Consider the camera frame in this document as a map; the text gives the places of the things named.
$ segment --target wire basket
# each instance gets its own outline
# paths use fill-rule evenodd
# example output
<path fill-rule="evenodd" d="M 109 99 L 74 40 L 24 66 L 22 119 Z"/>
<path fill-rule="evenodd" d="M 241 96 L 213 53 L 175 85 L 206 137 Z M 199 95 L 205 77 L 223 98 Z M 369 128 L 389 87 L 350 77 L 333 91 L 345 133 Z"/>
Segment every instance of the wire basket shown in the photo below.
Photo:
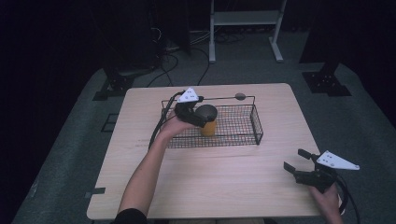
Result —
<path fill-rule="evenodd" d="M 201 128 L 195 127 L 175 136 L 169 148 L 227 147 L 259 145 L 262 140 L 262 125 L 257 108 L 251 105 L 215 105 L 218 110 L 216 130 L 213 136 L 201 135 Z"/>

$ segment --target wooden table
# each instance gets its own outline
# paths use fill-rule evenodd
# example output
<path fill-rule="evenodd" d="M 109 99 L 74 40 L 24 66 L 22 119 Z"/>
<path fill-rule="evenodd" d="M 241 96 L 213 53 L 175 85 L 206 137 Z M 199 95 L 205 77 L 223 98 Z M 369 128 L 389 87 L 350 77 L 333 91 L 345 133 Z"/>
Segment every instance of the wooden table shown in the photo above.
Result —
<path fill-rule="evenodd" d="M 95 186 L 106 190 L 92 195 L 90 219 L 116 216 L 125 186 L 148 151 L 162 100 L 187 88 L 128 90 Z M 166 149 L 148 218 L 317 216 L 306 187 L 283 169 L 284 161 L 298 170 L 314 169 L 312 161 L 297 155 L 298 148 L 319 154 L 290 86 L 193 88 L 205 98 L 254 95 L 263 138 L 258 146 Z"/>

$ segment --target black mount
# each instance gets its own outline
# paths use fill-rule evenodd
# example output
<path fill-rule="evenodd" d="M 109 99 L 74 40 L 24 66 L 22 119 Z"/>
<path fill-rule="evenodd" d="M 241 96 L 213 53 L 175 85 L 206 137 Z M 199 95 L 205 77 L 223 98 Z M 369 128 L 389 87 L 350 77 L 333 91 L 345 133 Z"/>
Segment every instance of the black mount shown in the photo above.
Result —
<path fill-rule="evenodd" d="M 312 93 L 327 93 L 329 96 L 350 96 L 346 86 L 341 85 L 334 75 L 339 62 L 329 60 L 319 72 L 303 72 L 305 82 Z"/>
<path fill-rule="evenodd" d="M 151 73 L 153 68 L 138 69 L 132 66 L 104 67 L 106 77 L 102 89 L 97 91 L 93 101 L 105 101 L 108 97 L 125 96 L 132 88 L 134 79 Z"/>

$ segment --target gray carpet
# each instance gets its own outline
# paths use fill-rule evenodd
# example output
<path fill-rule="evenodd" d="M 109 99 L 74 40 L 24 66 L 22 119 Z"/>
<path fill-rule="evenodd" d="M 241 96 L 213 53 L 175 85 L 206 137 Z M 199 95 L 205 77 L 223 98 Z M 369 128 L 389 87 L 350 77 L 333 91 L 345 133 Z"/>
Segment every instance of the gray carpet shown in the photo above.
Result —
<path fill-rule="evenodd" d="M 311 93 L 302 72 L 318 71 L 322 64 L 298 63 L 307 33 L 280 33 L 278 45 L 285 59 L 283 63 L 276 63 L 268 36 L 246 35 L 243 41 L 217 45 L 217 62 L 210 65 L 201 85 L 290 84 L 319 150 L 330 150 L 361 167 L 359 171 L 339 171 L 359 208 L 361 223 L 393 223 L 396 220 L 395 129 L 365 91 L 359 77 L 343 65 L 335 75 L 352 96 Z M 194 47 L 207 52 L 206 43 Z M 169 72 L 174 86 L 196 85 L 207 67 L 206 56 L 199 50 L 193 50 L 191 56 L 183 52 L 173 55 L 179 60 L 177 67 Z M 170 68 L 174 62 L 174 58 L 165 57 L 163 66 Z M 133 87 L 146 87 L 161 72 L 158 69 L 137 78 Z M 102 133 L 101 129 L 108 114 L 120 111 L 123 100 L 122 97 L 92 100 L 105 80 L 103 70 L 92 75 L 13 223 L 91 223 L 86 210 L 111 138 L 111 133 Z M 168 85 L 169 80 L 163 76 L 151 87 Z M 279 224 L 324 223 L 320 217 L 275 217 L 275 220 Z M 351 204 L 344 221 L 356 223 Z"/>

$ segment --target dark background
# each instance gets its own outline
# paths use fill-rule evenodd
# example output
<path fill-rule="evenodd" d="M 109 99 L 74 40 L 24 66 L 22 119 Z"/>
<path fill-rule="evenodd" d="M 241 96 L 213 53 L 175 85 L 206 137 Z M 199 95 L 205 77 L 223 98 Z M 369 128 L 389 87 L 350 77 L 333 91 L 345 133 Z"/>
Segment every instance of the dark background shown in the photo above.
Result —
<path fill-rule="evenodd" d="M 18 211 L 81 90 L 102 68 L 104 55 L 114 54 L 113 47 L 133 45 L 117 46 L 122 33 L 117 14 L 102 10 L 108 1 L 93 2 L 0 2 L 0 220 L 5 223 Z M 191 29 L 208 29 L 210 1 L 186 2 L 188 14 L 177 10 L 175 15 L 189 18 Z M 263 2 L 231 1 L 231 6 L 243 10 L 279 4 Z M 227 5 L 228 0 L 216 4 L 220 9 Z M 396 4 L 386 0 L 289 0 L 282 30 L 312 27 L 302 63 L 324 62 L 336 46 L 341 63 L 358 74 L 395 125 L 395 11 Z"/>

